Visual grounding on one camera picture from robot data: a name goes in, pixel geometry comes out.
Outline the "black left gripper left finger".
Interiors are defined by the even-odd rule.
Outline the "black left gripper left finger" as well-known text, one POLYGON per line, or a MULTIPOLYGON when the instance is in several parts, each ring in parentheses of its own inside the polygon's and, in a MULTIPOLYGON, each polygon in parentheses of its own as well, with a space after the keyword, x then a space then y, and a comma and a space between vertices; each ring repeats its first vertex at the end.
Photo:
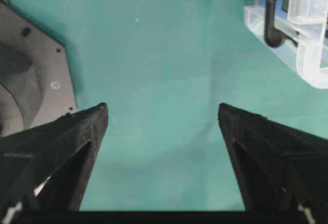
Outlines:
POLYGON ((1 138, 1 223, 19 211, 78 211, 109 124, 105 103, 1 138))

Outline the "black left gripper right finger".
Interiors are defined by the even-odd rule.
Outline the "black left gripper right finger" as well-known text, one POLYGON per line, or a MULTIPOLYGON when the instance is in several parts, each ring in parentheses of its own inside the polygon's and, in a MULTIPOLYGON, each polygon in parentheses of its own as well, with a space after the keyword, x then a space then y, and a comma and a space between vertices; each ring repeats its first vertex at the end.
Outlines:
POLYGON ((225 103, 218 125, 247 211, 327 223, 327 139, 225 103))

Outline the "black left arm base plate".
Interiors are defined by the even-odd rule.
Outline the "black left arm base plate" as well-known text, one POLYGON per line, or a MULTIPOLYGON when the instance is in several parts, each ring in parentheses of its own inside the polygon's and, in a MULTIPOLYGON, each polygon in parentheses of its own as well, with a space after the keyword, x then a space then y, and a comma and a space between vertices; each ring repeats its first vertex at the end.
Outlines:
POLYGON ((1 136, 76 110, 65 46, 1 0, 1 136))

